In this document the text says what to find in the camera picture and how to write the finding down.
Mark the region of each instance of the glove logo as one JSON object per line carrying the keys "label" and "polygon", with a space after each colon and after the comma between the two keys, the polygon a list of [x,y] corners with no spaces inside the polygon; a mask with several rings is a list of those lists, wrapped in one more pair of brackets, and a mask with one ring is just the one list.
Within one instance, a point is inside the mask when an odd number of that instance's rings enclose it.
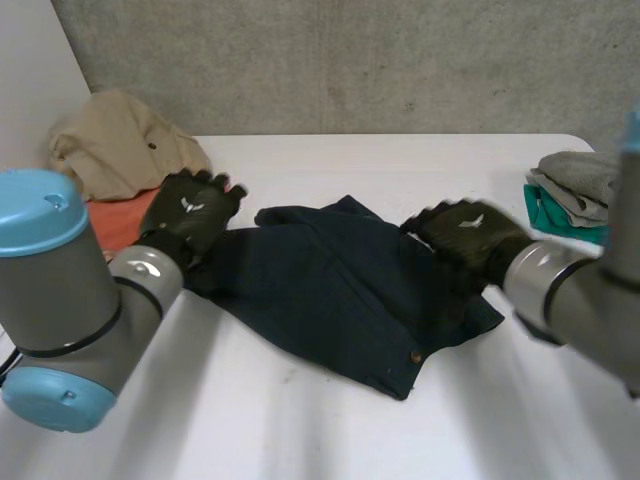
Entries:
{"label": "glove logo", "polygon": [[478,218],[476,218],[473,222],[462,222],[458,227],[460,228],[478,228],[482,225],[482,221],[484,220],[484,213],[481,214]]}
{"label": "glove logo", "polygon": [[193,205],[193,204],[187,202],[187,199],[184,198],[184,197],[182,197],[182,199],[180,200],[180,203],[182,203],[182,206],[187,211],[187,213],[193,212],[195,210],[200,210],[201,208],[204,207],[204,203],[202,203],[200,205]]}

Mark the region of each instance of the light blue cap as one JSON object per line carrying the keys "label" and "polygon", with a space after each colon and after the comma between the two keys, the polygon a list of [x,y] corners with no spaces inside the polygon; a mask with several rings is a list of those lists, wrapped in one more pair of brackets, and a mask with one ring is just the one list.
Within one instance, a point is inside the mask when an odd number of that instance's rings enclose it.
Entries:
{"label": "light blue cap", "polygon": [[96,428],[116,403],[91,380],[41,367],[17,367],[2,386],[2,400],[19,417],[58,432]]}
{"label": "light blue cap", "polygon": [[626,132],[622,151],[640,153],[640,105],[627,114]]}
{"label": "light blue cap", "polygon": [[88,223],[82,197],[66,176],[48,170],[0,172],[0,257],[52,250]]}

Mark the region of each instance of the beige cloth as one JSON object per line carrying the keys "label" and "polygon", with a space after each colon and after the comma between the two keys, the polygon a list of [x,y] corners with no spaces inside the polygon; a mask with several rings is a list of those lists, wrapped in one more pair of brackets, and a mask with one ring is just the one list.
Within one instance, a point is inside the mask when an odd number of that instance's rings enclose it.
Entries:
{"label": "beige cloth", "polygon": [[94,93],[52,132],[49,151],[53,167],[93,200],[133,198],[185,167],[193,172],[209,168],[192,136],[118,90]]}

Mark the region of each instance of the green cloth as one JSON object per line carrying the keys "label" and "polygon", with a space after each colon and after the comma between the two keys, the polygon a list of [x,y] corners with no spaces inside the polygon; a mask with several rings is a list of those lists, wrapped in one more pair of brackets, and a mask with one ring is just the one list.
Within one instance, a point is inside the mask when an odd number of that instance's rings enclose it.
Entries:
{"label": "green cloth", "polygon": [[597,245],[605,245],[609,227],[574,227],[569,223],[567,212],[544,188],[524,186],[524,201],[527,204],[529,222],[536,230],[561,237],[576,238]]}

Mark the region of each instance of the gray folded cloth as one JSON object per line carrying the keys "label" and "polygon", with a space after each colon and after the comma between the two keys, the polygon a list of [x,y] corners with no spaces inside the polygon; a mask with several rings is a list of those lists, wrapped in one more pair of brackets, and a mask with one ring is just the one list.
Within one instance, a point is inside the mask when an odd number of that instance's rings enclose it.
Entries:
{"label": "gray folded cloth", "polygon": [[603,205],[613,198],[618,177],[614,155],[598,152],[558,152],[540,160],[540,171],[556,184]]}
{"label": "gray folded cloth", "polygon": [[558,202],[558,205],[567,212],[572,226],[592,228],[607,225],[609,210],[602,204],[561,187],[538,168],[531,169],[530,181],[544,188]]}

